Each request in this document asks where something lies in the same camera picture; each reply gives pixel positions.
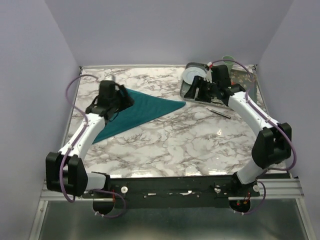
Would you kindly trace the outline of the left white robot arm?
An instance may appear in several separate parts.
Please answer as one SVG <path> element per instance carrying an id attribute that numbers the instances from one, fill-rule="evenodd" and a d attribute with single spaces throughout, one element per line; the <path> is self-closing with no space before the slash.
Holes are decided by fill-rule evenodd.
<path id="1" fill-rule="evenodd" d="M 134 105 L 124 85 L 112 80 L 99 84 L 98 95 L 82 112 L 83 121 L 70 140 L 58 151 L 50 152 L 45 159 L 46 187 L 65 196 L 80 197 L 94 191 L 104 198 L 110 194 L 107 175 L 86 172 L 83 159 L 98 134 L 118 113 Z"/>

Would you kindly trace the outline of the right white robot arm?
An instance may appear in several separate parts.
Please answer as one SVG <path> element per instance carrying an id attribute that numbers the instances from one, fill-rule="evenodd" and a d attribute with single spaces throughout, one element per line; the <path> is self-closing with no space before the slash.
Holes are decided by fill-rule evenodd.
<path id="1" fill-rule="evenodd" d="M 294 153 L 291 126 L 267 115 L 243 86 L 232 83 L 226 65 L 190 62 L 182 72 L 182 83 L 189 87 L 181 88 L 183 99 L 234 110 L 256 136 L 251 160 L 232 176 L 230 191 L 234 195 L 243 195 L 249 184 Z"/>

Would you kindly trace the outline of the teal cloth napkin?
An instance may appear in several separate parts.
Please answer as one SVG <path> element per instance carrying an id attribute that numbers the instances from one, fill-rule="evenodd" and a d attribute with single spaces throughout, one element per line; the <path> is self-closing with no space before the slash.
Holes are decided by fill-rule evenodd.
<path id="1" fill-rule="evenodd" d="M 94 144 L 158 119 L 186 105 L 184 101 L 155 97 L 132 89 L 127 91 L 134 100 L 133 106 L 116 114 L 97 135 Z"/>

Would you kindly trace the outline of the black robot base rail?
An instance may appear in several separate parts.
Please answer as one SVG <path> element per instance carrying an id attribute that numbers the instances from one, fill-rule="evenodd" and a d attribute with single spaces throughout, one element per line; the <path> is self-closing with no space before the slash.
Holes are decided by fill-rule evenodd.
<path id="1" fill-rule="evenodd" d="M 259 197 L 256 182 L 239 186 L 232 175 L 111 178 L 107 190 L 112 196 L 90 190 L 84 199 L 115 200 L 117 207 L 127 209 L 157 208 L 227 208 L 229 201 Z"/>

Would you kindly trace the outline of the silver metal fork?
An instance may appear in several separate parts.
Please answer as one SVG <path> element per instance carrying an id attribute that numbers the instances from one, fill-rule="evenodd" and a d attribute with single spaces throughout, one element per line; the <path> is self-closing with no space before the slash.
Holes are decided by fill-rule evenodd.
<path id="1" fill-rule="evenodd" d="M 206 109 L 207 109 L 208 111 L 214 113 L 214 114 L 217 114 L 217 115 L 221 116 L 221 117 L 224 117 L 224 118 L 227 118 L 227 119 L 231 119 L 231 117 L 230 117 L 229 115 L 226 115 L 226 114 L 224 114 L 224 113 L 222 113 L 222 112 L 219 112 L 219 111 L 216 111 L 216 110 L 210 109 L 210 108 L 206 108 Z"/>

